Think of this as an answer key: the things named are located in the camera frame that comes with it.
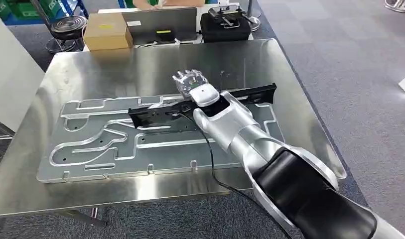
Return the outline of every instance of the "metal table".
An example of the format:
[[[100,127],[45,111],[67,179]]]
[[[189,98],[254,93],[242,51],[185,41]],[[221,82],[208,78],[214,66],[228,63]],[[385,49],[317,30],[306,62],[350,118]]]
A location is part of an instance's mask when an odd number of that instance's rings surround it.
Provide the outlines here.
[[[273,110],[286,143],[311,151],[337,177],[346,176],[274,39],[136,48],[132,52],[60,53],[51,62],[0,164],[0,217],[59,212],[91,222],[93,219],[75,209],[228,193],[214,182],[209,170],[55,184],[36,179],[64,103],[177,93],[171,75],[185,69],[202,71],[216,88],[223,90],[276,83]],[[216,174],[238,189],[251,187],[241,167],[218,169]]]

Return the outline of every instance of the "silver robotic arm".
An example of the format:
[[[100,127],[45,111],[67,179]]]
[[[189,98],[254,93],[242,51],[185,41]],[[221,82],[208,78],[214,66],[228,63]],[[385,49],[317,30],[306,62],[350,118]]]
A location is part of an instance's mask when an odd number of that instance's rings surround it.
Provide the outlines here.
[[[229,92],[218,93],[201,72],[173,78],[182,95],[198,105],[195,122],[239,159],[255,197],[282,227],[297,227],[307,239],[405,239],[338,193],[336,176],[321,160],[262,131],[244,105]]]

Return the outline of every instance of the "white wall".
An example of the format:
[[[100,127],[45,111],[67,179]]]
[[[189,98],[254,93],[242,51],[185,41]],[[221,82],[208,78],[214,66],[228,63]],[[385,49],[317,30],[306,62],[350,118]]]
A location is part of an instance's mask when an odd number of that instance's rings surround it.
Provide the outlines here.
[[[1,123],[17,131],[43,78],[44,72],[0,19]]]

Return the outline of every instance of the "floor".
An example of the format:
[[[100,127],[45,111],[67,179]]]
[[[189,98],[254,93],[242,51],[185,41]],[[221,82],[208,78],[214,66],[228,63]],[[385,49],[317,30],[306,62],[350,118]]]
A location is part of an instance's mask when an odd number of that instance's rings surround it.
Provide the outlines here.
[[[294,65],[344,159],[342,193],[405,234],[405,95],[397,86],[405,76],[405,14],[380,0],[258,2],[263,27],[255,37],[276,34]],[[85,5],[90,12],[117,7],[104,0]],[[10,29],[46,69],[52,55],[43,50],[45,26]],[[0,144],[0,159],[7,145]],[[104,229],[52,214],[0,219],[0,239],[284,238],[236,195],[108,207],[100,218],[110,222]]]
[[[259,0],[369,206],[405,234],[405,13]]]

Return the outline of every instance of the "black case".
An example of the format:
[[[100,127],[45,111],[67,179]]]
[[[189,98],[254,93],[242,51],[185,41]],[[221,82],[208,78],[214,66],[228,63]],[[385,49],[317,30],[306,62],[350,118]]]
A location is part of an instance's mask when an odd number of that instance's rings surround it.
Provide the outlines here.
[[[225,29],[215,23],[210,14],[204,13],[201,16],[201,30],[204,42],[220,41],[245,41],[251,34],[249,22],[243,17],[239,18],[239,27]]]

